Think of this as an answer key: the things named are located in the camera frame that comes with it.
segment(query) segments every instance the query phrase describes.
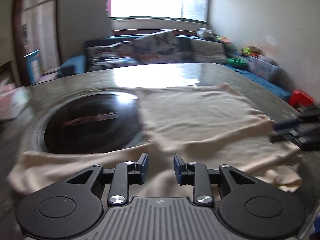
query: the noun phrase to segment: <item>blue sofa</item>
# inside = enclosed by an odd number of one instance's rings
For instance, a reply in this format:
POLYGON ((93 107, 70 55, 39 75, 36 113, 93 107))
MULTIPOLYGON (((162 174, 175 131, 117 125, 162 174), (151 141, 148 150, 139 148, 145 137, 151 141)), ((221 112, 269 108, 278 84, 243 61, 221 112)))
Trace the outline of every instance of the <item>blue sofa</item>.
MULTIPOLYGON (((94 47, 94 46, 108 46, 112 45, 121 41, 133 41, 136 38, 143 37, 145 35, 121 35, 121 36, 112 36, 109 38, 105 39, 99 39, 99 40, 91 40, 91 41, 86 41, 84 43, 84 51, 86 51, 86 48, 88 47, 94 47)), ((182 36, 182 35, 177 35, 176 36, 178 41, 179 41, 179 48, 180 51, 185 52, 186 55, 188 55, 188 52, 192 52, 192 45, 190 39, 201 39, 199 37, 194 37, 194 36, 182 36)), ((192 54, 190 53, 190 57, 184 57, 182 63, 193 63, 195 62, 193 60, 192 54)), ((64 77, 64 76, 70 76, 70 75, 75 75, 75 74, 81 74, 84 72, 87 72, 87 57, 84 54, 79 54, 75 55, 71 58, 69 58, 65 63, 61 65, 61 68, 58 72, 58 77, 64 77)), ((273 94, 276 96, 280 97, 281 99, 288 101, 291 93, 282 88, 279 85, 272 84, 263 78, 260 78, 256 76, 255 74, 247 71, 247 70, 240 70, 233 68, 231 65, 226 65, 229 69, 232 69, 236 72, 238 72, 240 75, 245 76, 249 78, 250 80, 258 83, 262 87, 266 88, 267 90, 271 91, 273 94)))

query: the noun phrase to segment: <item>red container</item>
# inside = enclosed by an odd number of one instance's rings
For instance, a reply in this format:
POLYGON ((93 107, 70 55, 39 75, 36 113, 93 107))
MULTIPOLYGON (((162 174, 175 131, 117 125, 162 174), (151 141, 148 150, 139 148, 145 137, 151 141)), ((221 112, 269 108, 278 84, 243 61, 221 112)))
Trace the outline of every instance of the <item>red container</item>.
POLYGON ((299 106, 310 106, 316 101, 302 90, 295 90, 289 100, 289 105, 297 108, 299 106))

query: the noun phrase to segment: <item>doorway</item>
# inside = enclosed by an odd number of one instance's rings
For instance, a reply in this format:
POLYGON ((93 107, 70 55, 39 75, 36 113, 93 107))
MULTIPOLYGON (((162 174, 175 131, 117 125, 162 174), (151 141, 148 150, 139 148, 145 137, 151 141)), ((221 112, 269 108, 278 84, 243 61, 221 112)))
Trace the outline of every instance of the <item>doorway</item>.
POLYGON ((55 79, 60 68, 56 0, 14 0, 13 36, 22 85, 55 79))

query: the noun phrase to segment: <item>sofa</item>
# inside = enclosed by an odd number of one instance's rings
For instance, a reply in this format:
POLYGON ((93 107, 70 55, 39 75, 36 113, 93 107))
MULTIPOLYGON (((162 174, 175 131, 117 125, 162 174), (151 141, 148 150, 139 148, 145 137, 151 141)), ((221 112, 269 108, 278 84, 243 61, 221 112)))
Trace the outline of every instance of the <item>sofa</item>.
POLYGON ((157 33, 149 35, 121 35, 86 41, 84 44, 84 54, 75 55, 63 63, 58 72, 58 78, 130 65, 214 62, 225 65, 240 75, 260 84, 281 99, 285 101, 289 100, 291 93, 277 84, 276 80, 268 81, 265 77, 258 76, 258 73, 252 73, 254 71, 249 70, 249 67, 237 69, 229 65, 226 55, 231 57, 231 54, 228 51, 228 47, 222 41, 212 42, 194 36, 175 35, 173 31, 163 31, 158 36, 157 33), (156 52, 151 51, 150 40, 159 45, 159 47, 155 46, 156 52), (213 50, 212 48, 217 49, 217 53, 214 54, 214 57, 206 57, 205 50, 209 49, 211 51, 213 50), (201 53, 199 54, 201 49, 204 50, 204 57, 201 53), (174 51, 179 52, 179 56, 176 56, 174 51))

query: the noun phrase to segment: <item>green bowl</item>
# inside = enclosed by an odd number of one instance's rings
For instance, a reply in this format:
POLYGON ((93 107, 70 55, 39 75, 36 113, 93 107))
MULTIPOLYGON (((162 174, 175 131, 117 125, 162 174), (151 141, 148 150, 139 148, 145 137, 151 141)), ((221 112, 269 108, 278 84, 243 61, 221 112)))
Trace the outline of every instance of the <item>green bowl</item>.
POLYGON ((228 58, 228 62, 232 67, 241 69, 245 68, 248 65, 244 60, 240 60, 237 58, 228 58))

